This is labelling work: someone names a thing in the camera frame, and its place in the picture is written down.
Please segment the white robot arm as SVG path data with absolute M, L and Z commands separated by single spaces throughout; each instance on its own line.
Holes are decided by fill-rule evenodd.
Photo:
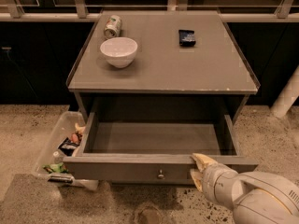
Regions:
M 287 178 L 238 173 L 204 154 L 192 158 L 194 185 L 208 201 L 230 210 L 235 224 L 299 224 L 299 188 Z

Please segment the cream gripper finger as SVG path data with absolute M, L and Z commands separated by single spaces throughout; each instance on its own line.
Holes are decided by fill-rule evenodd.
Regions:
M 201 153 L 193 153 L 192 158 L 196 164 L 195 170 L 199 172 L 204 172 L 208 166 L 217 163 L 217 161 L 215 161 L 211 157 Z
M 197 169 L 191 169 L 190 174 L 191 174 L 191 178 L 193 180 L 194 185 L 200 192 L 202 192 L 203 188 L 202 188 L 201 181 L 202 181 L 203 174 Z

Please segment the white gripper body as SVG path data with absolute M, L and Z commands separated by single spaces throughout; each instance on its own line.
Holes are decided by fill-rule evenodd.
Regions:
M 246 186 L 235 170 L 219 163 L 209 165 L 202 178 L 204 196 L 217 205 L 233 210 L 236 201 L 245 194 Z

